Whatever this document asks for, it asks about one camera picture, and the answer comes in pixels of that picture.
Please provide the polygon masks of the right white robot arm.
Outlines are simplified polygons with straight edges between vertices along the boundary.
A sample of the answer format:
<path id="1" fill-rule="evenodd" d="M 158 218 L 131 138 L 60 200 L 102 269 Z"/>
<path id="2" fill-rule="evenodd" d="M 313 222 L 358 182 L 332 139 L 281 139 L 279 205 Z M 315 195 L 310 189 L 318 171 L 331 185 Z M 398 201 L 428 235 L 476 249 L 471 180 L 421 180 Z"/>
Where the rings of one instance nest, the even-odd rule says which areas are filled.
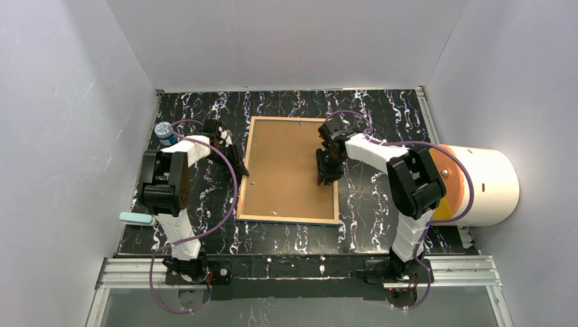
<path id="1" fill-rule="evenodd" d="M 345 162 L 357 160 L 386 174 L 393 204 L 398 211 L 397 232 L 388 258 L 366 275 L 400 280 L 417 275 L 428 223 L 446 187 L 426 146 L 393 146 L 346 128 L 340 119 L 329 119 L 318 129 L 322 140 L 316 150 L 317 183 L 330 185 L 345 174 Z"/>

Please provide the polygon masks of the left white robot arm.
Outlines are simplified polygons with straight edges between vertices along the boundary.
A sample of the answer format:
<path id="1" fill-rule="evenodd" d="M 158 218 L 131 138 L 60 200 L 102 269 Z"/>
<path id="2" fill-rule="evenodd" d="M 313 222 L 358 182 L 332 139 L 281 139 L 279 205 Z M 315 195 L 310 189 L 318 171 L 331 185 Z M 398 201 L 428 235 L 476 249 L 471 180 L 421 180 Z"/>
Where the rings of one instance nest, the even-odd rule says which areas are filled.
<path id="1" fill-rule="evenodd" d="M 158 123 L 154 132 L 164 148 L 143 155 L 138 203 L 160 224 L 170 245 L 171 257 L 164 265 L 194 283 L 204 282 L 211 272 L 187 212 L 192 190 L 189 169 L 202 159 L 211 160 L 226 167 L 234 187 L 249 172 L 230 130 L 217 119 L 205 120 L 190 136 L 179 136 L 168 122 Z"/>

